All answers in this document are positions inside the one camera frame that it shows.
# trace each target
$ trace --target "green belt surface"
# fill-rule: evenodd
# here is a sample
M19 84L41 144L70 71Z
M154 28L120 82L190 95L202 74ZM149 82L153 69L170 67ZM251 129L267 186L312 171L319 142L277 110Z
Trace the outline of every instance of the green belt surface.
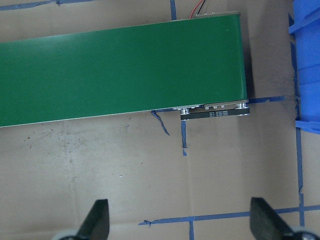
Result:
M0 127L247 98L237 14L0 43Z

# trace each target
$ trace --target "blue bin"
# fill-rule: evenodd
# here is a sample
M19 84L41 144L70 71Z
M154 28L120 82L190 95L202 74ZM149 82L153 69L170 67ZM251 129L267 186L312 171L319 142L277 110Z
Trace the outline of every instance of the blue bin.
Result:
M296 126L320 134L320 0L295 0L294 25L300 91Z

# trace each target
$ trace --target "wire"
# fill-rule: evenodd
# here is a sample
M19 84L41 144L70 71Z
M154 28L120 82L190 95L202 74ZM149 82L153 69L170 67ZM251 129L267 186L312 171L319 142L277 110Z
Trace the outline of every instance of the wire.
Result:
M195 13L197 7L199 7L199 5L200 5L203 1L204 1L204 0L200 0L200 1L197 3L197 5L195 5L194 9L192 10L192 12L191 12L191 14L190 14L190 16L189 16L189 19L192 19L192 16L193 16L193 14Z
M204 6L205 2L206 2L206 0L204 0L204 1L202 2L201 7L199 8L199 11L198 11L198 13L197 13L196 15L199 15L199 13L200 13L202 7Z

